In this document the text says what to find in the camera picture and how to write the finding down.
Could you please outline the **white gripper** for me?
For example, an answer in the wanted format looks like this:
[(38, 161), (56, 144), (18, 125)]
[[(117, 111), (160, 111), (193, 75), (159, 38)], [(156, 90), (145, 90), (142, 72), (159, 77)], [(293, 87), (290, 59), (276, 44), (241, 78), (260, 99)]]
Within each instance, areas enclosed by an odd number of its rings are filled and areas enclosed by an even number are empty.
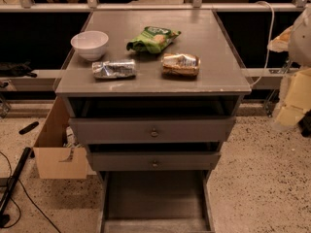
[(295, 20), (293, 28), (285, 29), (267, 47), (275, 52), (289, 50), (291, 61), (308, 66), (281, 80), (274, 120), (281, 127), (292, 127), (311, 110), (311, 8), (307, 7)]

